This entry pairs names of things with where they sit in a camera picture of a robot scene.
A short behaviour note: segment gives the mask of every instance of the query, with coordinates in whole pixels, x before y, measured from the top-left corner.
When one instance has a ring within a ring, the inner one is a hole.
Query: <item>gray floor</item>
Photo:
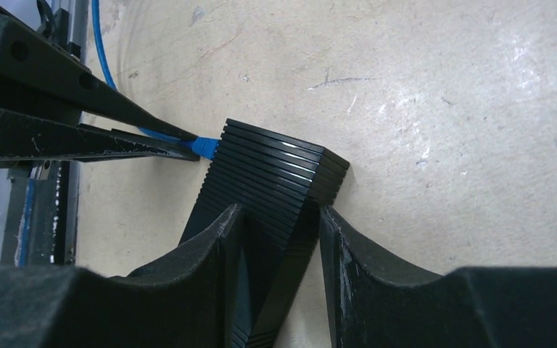
[[[336,209],[399,256],[557,265],[557,1],[103,0],[102,22],[118,88],[156,116],[351,161]],[[206,169],[84,165],[78,264],[122,275],[175,247]],[[329,346],[318,251],[277,346]]]

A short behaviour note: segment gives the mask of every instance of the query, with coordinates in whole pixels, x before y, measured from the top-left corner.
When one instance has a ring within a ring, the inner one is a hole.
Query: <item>ribbed black block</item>
[[[322,146],[227,120],[181,243],[244,205],[232,347],[272,347],[318,240],[318,207],[334,202],[348,168]]]

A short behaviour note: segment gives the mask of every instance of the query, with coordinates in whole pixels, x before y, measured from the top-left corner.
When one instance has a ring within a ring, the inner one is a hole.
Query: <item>screw hole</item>
[[[93,90],[99,87],[99,80],[88,72],[83,72],[82,75],[80,75],[79,82],[80,86],[84,89]]]
[[[28,46],[24,42],[15,41],[14,43],[12,43],[10,53],[12,54],[12,57],[18,62],[24,62],[28,59],[29,56]]]

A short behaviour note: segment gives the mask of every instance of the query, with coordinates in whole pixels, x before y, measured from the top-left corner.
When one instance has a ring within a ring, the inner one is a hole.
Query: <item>scratched surface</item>
[[[336,209],[406,260],[557,265],[557,1],[506,2],[104,0],[102,32],[118,88],[154,115],[349,160]],[[84,165],[78,263],[124,275],[175,247],[206,169]],[[329,345],[318,252],[277,345]]]

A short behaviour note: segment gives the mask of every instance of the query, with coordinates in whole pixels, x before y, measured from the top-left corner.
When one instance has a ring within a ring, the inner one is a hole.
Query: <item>ridged surface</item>
[[[322,146],[227,121],[181,243],[244,205],[249,283],[239,288],[233,347],[274,343],[317,242],[318,206],[332,204],[348,168]]]

